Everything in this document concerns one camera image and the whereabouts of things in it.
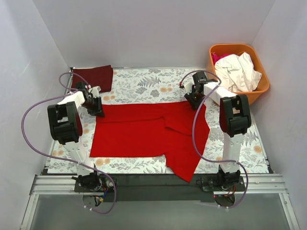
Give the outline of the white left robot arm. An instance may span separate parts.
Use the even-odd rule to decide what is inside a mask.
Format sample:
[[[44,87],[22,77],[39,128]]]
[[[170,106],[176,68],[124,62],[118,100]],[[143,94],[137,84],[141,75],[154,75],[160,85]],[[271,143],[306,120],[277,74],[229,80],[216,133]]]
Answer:
[[[77,177],[72,177],[81,187],[96,192],[102,187],[102,180],[94,170],[82,143],[83,127],[78,113],[80,107],[86,108],[89,115],[104,117],[100,86],[91,87],[84,82],[76,83],[75,93],[65,97],[57,104],[47,107],[50,133],[69,153],[76,164]]]

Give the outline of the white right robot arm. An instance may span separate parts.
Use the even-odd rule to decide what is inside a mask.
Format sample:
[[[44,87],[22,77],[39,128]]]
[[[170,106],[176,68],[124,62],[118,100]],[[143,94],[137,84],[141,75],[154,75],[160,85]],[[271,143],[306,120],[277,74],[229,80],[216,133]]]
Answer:
[[[247,187],[248,183],[243,181],[240,173],[244,166],[239,158],[243,137],[251,126],[248,97],[222,87],[221,79],[217,75],[214,75],[212,79],[207,78],[207,70],[194,70],[190,74],[193,79],[190,81],[182,79],[179,87],[184,89],[185,99],[196,112],[192,124],[193,145],[196,145],[195,131],[198,115],[208,98],[219,105],[219,125],[224,133],[223,157],[221,160],[216,160],[219,165],[218,173],[201,180],[201,185],[207,191],[215,188],[234,191],[239,184]]]

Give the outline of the bright red t shirt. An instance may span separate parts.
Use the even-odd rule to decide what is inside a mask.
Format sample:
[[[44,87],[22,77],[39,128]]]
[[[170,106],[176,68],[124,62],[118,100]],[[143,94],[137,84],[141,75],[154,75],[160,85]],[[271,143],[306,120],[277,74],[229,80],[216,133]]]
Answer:
[[[96,118],[90,157],[156,157],[190,182],[200,157],[192,143],[195,111],[187,101],[175,103],[104,105]],[[210,129],[203,106],[196,122],[196,145],[204,152]]]

